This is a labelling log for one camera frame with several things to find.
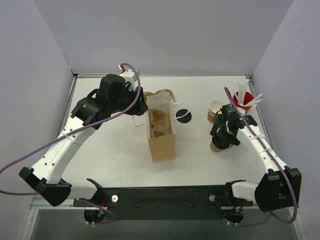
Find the brown paper coffee cup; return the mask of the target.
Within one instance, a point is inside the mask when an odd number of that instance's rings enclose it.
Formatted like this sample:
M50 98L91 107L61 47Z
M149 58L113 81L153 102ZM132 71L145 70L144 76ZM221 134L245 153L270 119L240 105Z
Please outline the brown paper coffee cup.
M222 151L222 149L216 147L213 142L210 143L210 149L215 153L219 153Z

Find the brown paper bag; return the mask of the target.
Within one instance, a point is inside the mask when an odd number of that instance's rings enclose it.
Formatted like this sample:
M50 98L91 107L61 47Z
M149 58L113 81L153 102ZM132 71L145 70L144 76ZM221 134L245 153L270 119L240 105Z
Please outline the brown paper bag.
M177 121L188 123L192 119L190 108L175 111L180 102L170 89L143 94L148 106L146 115L146 134L152 161L164 162L176 157Z

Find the black plastic cup lid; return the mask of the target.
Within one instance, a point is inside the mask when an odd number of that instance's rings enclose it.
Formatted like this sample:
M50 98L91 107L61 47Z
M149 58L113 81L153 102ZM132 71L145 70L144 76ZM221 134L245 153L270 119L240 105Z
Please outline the black plastic cup lid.
M230 133L217 133L212 137L213 145L219 150L226 150L232 146L239 146L240 141Z

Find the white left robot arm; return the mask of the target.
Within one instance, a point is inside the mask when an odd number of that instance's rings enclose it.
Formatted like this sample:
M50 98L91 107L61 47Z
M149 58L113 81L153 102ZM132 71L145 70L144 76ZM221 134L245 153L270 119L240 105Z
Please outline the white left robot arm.
M63 172L103 121L114 118L116 113L141 116L147 110L136 70L127 69L120 75L107 74L99 88L77 102L57 142L32 167L24 167L19 176L53 207L67 199L85 199L92 206L100 204L102 187L96 181L65 181Z

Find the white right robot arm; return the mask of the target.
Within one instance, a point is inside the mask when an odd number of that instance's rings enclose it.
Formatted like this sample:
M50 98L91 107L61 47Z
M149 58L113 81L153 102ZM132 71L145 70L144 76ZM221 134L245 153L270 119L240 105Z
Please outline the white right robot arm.
M239 115L232 104L213 110L210 148L221 152L243 145L259 169L259 183L245 180L229 182L233 198L256 203L263 212L296 207L299 203L302 175L283 162L265 140L255 119Z

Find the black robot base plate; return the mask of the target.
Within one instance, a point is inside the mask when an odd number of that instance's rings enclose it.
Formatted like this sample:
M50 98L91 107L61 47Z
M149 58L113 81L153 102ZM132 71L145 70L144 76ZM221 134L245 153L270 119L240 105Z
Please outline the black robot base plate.
M90 204L106 207L106 220L215 220L223 209L253 206L226 185L101 188L93 199L73 202L78 208Z

